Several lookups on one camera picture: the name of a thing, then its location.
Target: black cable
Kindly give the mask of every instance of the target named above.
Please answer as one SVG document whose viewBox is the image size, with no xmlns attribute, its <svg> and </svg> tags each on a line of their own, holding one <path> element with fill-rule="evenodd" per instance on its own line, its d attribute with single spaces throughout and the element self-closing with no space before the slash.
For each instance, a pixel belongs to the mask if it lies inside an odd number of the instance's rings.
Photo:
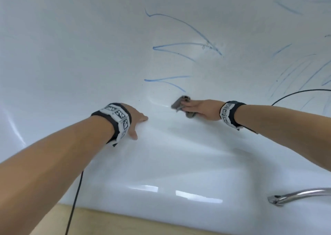
<svg viewBox="0 0 331 235">
<path fill-rule="evenodd" d="M 73 204 L 72 204 L 71 213 L 70 213 L 70 217 L 69 217 L 69 220 L 68 220 L 68 225 L 67 225 L 67 229 L 66 229 L 65 235 L 68 235 L 68 231 L 69 231 L 69 227 L 70 227 L 70 223 L 71 223 L 73 211 L 75 210 L 78 193 L 79 193 L 79 190 L 80 190 L 81 184 L 82 184 L 83 173 L 84 173 L 84 171 L 82 171 L 82 173 L 81 173 L 81 179 L 79 181 L 79 185 L 78 185 L 78 189 L 77 189 L 77 192 L 76 192 L 75 200 L 73 201 Z"/>
<path fill-rule="evenodd" d="M 282 97 L 281 99 L 275 101 L 272 104 L 272 106 L 275 105 L 276 103 L 278 103 L 280 100 L 289 97 L 290 95 L 295 95 L 295 94 L 299 94 L 299 93 L 302 93 L 302 92 L 308 92 L 308 91 L 331 91 L 331 90 L 330 89 L 308 89 L 308 90 L 297 91 L 297 92 L 294 92 L 292 94 L 286 95 L 286 96 Z"/>
</svg>

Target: beige floor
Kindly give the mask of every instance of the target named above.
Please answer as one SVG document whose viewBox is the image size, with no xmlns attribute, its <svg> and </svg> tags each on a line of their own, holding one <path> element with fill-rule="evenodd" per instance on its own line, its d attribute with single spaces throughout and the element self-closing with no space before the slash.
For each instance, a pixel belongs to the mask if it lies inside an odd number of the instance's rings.
<svg viewBox="0 0 331 235">
<path fill-rule="evenodd" d="M 71 206 L 56 205 L 31 235 L 64 235 Z M 140 218 L 75 209 L 68 235 L 220 235 Z"/>
</svg>

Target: silver metal bar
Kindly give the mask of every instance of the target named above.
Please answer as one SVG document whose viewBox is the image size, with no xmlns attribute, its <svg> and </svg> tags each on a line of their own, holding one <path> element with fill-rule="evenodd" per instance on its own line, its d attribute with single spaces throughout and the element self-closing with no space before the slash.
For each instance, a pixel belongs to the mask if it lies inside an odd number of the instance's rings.
<svg viewBox="0 0 331 235">
<path fill-rule="evenodd" d="M 314 188 L 296 191 L 286 195 L 273 195 L 268 197 L 268 201 L 276 206 L 283 206 L 284 204 L 294 200 L 315 196 L 331 196 L 331 188 Z"/>
</svg>

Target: glossy white surface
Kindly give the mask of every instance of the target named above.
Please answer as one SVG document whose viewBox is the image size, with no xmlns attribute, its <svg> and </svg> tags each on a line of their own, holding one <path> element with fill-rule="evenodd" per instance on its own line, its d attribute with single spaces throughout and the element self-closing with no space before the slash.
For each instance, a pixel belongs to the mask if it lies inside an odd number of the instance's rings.
<svg viewBox="0 0 331 235">
<path fill-rule="evenodd" d="M 329 172 L 170 105 L 183 94 L 270 105 L 330 88 L 331 0 L 0 3 L 0 160 L 125 102 L 150 120 L 138 126 L 138 141 L 125 138 L 93 159 L 78 206 L 231 234 L 330 233 L 330 198 L 267 202 L 331 187 Z M 145 81 L 177 76 L 189 77 Z M 330 96 L 307 92 L 277 105 L 331 116 Z M 73 202 L 77 183 L 62 203 Z"/>
</svg>

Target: grab bar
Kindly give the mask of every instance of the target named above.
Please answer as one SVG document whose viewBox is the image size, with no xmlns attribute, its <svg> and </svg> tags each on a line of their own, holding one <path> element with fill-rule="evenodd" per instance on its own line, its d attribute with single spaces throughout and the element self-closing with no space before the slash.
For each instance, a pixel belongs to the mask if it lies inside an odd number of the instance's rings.
<svg viewBox="0 0 331 235">
<path fill-rule="evenodd" d="M 315 196 L 331 196 L 331 188 L 314 188 L 296 191 L 286 195 L 273 195 L 268 197 L 268 201 L 276 206 L 283 206 L 284 204 L 294 200 Z"/>
</svg>

